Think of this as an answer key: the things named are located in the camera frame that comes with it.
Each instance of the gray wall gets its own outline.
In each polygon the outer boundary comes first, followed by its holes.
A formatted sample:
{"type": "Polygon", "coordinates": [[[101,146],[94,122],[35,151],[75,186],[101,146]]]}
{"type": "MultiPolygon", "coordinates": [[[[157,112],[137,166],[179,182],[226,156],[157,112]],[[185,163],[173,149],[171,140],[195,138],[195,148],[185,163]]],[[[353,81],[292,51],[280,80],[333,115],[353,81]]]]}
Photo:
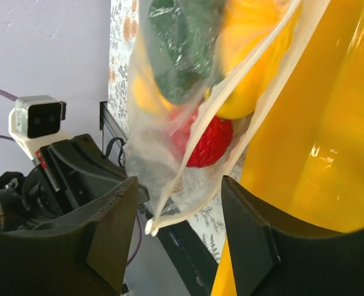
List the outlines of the gray wall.
{"type": "MultiPolygon", "coordinates": [[[[68,103],[63,129],[101,144],[99,101],[107,99],[110,0],[0,0],[0,88],[68,103]]],[[[13,103],[0,97],[0,134],[13,103]]],[[[0,140],[0,174],[32,164],[0,140]]]]}

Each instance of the clear plastic bag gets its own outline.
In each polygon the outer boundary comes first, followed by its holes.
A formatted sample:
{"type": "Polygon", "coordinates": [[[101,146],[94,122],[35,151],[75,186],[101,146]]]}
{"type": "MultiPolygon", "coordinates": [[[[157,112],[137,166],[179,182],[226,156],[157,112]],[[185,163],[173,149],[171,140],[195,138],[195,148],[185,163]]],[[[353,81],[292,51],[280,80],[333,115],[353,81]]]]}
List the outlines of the clear plastic bag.
{"type": "Polygon", "coordinates": [[[128,175],[150,195],[147,234],[187,219],[220,189],[328,1],[140,2],[124,151],[128,175]]]}

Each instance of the green vegetable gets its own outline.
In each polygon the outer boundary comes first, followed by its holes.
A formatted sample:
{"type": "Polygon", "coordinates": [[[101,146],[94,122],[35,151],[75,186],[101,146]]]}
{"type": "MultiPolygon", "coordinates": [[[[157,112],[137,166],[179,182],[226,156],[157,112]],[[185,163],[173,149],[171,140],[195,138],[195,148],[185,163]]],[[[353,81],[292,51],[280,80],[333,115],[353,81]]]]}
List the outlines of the green vegetable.
{"type": "MultiPolygon", "coordinates": [[[[170,103],[185,103],[187,91],[211,76],[225,2],[153,0],[150,4],[140,30],[157,87],[170,103]]],[[[219,76],[213,78],[218,82],[219,76]]]]}

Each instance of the floral pattern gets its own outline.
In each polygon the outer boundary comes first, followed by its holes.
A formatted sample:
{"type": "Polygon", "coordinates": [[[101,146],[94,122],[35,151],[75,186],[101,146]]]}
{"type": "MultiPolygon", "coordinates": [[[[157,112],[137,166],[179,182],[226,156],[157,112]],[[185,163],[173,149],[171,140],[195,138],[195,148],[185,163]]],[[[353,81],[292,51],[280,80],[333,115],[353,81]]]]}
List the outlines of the floral pattern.
{"type": "MultiPolygon", "coordinates": [[[[108,108],[126,134],[128,63],[139,28],[138,9],[138,0],[111,0],[108,108]]],[[[231,174],[237,181],[240,180],[243,162],[244,157],[231,174]]],[[[220,193],[188,222],[219,261],[225,242],[220,193]]]]}

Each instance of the red toy fruit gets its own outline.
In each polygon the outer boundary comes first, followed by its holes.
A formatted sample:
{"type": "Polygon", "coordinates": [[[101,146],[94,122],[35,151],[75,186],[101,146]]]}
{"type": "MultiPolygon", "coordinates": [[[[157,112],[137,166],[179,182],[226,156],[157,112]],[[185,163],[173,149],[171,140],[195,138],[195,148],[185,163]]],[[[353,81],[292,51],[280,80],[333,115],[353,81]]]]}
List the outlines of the red toy fruit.
{"type": "MultiPolygon", "coordinates": [[[[194,112],[191,119],[184,126],[179,128],[171,140],[174,145],[184,154],[186,144],[190,138],[191,124],[196,120],[197,113],[194,112]]],[[[187,162],[188,167],[203,168],[215,164],[227,150],[232,141],[232,122],[215,116],[201,139],[198,141],[190,159],[187,162]]]]}

